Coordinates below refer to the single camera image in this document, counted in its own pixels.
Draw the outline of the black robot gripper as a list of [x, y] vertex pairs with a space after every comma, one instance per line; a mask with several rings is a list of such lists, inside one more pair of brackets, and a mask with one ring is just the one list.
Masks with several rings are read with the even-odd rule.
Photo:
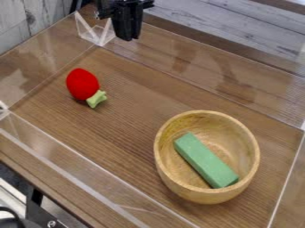
[[[142, 29], [144, 8], [152, 8], [156, 0], [94, 0], [94, 2], [97, 6], [96, 18], [101, 20], [113, 16], [116, 35], [125, 41], [132, 41], [133, 38], [138, 39]], [[124, 4], [133, 4], [132, 12]]]

